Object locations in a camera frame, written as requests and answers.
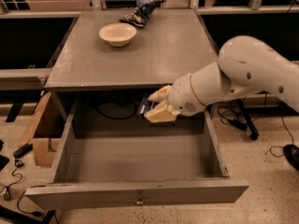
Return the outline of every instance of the power adapter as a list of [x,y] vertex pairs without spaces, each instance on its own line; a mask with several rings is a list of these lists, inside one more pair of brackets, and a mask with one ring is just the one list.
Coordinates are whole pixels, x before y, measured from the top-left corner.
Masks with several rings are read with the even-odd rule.
[[236,120],[236,119],[228,119],[229,123],[233,126],[235,126],[237,129],[241,130],[241,131],[245,131],[247,129],[247,124],[246,123],[243,123],[239,120]]

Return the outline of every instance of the gray tabletop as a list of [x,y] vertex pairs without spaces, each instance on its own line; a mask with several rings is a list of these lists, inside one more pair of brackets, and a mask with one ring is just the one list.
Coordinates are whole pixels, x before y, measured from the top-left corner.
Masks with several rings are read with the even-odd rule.
[[191,9],[156,9],[124,47],[98,32],[129,10],[82,12],[46,84],[49,91],[155,87],[171,84],[216,61],[202,24]]

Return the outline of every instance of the cardboard box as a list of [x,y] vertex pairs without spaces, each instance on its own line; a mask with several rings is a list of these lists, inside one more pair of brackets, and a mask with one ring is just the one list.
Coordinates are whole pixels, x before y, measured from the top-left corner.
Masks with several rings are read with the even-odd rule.
[[63,118],[51,93],[47,92],[38,102],[18,147],[33,144],[36,165],[51,167],[63,129]]

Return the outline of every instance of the bowl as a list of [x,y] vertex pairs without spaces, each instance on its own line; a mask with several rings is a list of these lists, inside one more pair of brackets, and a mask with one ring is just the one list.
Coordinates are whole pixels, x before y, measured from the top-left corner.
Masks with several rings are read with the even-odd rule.
[[114,23],[103,27],[99,36],[113,47],[123,47],[136,35],[134,26],[127,23]]

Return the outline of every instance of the floor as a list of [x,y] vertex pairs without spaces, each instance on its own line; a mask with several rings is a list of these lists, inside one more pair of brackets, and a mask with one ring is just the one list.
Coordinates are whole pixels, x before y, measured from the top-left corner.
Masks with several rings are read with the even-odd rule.
[[[0,106],[0,138],[4,141],[1,155],[11,159],[0,172],[0,188],[17,180],[17,177],[11,176],[15,168],[12,152],[20,141],[35,104],[26,104],[14,122],[5,123],[9,107]],[[63,224],[298,223],[299,173],[288,164],[285,157],[276,158],[269,151],[271,147],[291,143],[291,137],[278,114],[252,115],[252,119],[260,134],[255,141],[249,138],[249,130],[243,132],[223,124],[218,115],[213,118],[220,150],[231,178],[249,182],[249,188],[235,203],[58,210],[57,220]],[[284,121],[296,144],[299,139],[299,117],[288,116]],[[281,154],[279,147],[272,151],[275,155]],[[23,179],[10,188],[12,199],[5,201],[0,196],[0,204],[15,211],[18,211],[16,202],[20,195],[29,187],[45,184],[50,173],[50,168],[35,165],[33,152],[21,160],[25,165],[17,173],[21,173]],[[42,211],[26,197],[21,201],[21,209],[26,212]],[[0,223],[9,222],[0,218]]]

